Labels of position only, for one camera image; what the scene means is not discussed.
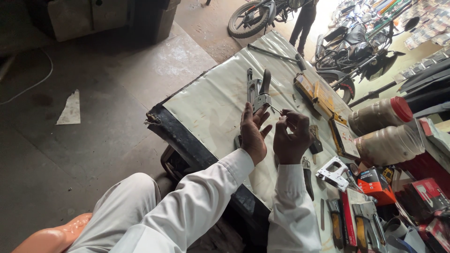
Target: man's left hand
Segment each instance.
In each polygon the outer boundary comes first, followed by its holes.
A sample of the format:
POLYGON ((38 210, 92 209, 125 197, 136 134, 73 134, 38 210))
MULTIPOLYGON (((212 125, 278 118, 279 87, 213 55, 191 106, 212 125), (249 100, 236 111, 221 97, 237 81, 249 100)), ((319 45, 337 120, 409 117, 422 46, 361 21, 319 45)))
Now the man's left hand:
POLYGON ((255 115, 253 115, 252 104, 245 103, 245 109, 241 117, 241 148, 245 150, 253 160, 256 166, 261 162, 267 154, 267 147, 264 138, 272 129, 272 125, 267 125, 261 132, 261 125, 269 118, 270 112, 266 112, 268 106, 261 107, 255 115))

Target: white sleeve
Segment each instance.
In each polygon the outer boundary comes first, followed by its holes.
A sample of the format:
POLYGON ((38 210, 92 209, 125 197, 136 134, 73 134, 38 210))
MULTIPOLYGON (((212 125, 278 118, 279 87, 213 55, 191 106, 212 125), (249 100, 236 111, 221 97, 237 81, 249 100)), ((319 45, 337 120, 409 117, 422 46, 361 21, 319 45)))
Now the white sleeve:
POLYGON ((318 252, 319 224, 301 164, 279 165, 269 215, 268 253, 318 252))
POLYGON ((253 169, 250 155, 238 149, 208 169, 185 176, 141 224, 127 230, 111 253, 186 252, 217 222, 253 169))

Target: dark trousers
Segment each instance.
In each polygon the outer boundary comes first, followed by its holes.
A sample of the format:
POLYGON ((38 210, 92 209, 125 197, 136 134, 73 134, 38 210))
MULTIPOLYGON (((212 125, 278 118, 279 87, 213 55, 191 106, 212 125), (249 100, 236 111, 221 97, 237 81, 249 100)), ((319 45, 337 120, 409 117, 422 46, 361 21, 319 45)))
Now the dark trousers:
POLYGON ((300 14, 298 15, 297 22, 295 23, 294 30, 292 31, 289 43, 295 46, 295 42, 300 36, 300 42, 298 43, 298 50, 303 50, 306 44, 306 38, 308 37, 311 26, 314 23, 316 15, 316 7, 303 6, 300 9, 300 14))

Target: man's right hand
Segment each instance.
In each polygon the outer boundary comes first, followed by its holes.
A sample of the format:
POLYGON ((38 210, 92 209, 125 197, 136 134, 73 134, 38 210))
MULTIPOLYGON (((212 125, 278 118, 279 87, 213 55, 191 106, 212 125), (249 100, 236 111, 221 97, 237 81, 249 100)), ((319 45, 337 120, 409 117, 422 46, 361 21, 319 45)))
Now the man's right hand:
POLYGON ((274 136, 274 152, 280 164, 300 164, 303 154, 314 142, 309 118, 290 109, 282 110, 274 136))

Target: plastic jar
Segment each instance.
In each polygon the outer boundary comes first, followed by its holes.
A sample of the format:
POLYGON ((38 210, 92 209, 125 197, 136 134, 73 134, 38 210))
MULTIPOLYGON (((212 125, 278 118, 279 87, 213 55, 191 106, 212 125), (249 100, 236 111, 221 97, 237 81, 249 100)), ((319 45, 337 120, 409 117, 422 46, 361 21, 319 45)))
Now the plastic jar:
POLYGON ((382 99, 348 116, 348 123, 358 136, 383 129, 388 126, 401 126, 413 119, 413 113, 402 97, 382 99))
POLYGON ((379 166, 408 161, 425 152, 422 140, 407 125, 389 126, 353 142, 361 159, 379 166))

